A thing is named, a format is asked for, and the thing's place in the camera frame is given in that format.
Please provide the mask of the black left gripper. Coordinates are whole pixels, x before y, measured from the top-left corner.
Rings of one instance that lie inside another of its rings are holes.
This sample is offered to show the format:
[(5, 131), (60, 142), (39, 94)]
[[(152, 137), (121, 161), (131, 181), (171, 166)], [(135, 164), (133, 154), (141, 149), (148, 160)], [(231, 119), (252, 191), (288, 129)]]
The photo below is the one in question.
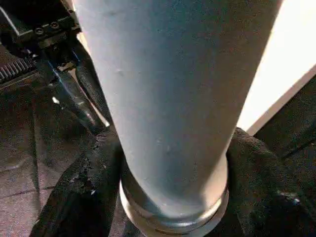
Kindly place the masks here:
[(0, 82), (38, 73), (53, 89), (53, 102), (84, 127), (108, 127), (66, 68), (79, 63), (75, 53), (79, 32), (75, 13), (65, 0), (2, 0), (0, 43), (16, 60), (1, 66)]

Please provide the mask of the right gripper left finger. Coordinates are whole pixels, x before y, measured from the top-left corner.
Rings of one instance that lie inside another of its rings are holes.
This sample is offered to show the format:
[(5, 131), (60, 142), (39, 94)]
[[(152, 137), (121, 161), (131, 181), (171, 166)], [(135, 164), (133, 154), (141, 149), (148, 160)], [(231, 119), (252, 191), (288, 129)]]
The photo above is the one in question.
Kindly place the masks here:
[(61, 175), (32, 237), (107, 237), (116, 207), (123, 151), (114, 129), (98, 134)]

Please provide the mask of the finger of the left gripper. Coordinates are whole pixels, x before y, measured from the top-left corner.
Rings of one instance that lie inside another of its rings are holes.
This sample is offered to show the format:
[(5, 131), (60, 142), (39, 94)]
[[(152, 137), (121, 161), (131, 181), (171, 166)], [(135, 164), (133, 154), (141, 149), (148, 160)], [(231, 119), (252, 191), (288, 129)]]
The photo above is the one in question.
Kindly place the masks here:
[(75, 69), (75, 73), (80, 86), (90, 101), (97, 107), (104, 118), (109, 119), (110, 111), (94, 67), (78, 65)]

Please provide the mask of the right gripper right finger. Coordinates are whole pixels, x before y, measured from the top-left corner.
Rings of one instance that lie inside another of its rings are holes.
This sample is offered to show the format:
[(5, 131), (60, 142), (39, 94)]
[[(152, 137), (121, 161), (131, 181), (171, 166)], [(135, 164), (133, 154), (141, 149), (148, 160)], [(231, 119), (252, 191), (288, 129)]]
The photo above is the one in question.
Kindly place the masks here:
[(316, 209), (278, 157), (236, 128), (227, 150), (231, 209), (245, 237), (314, 237)]

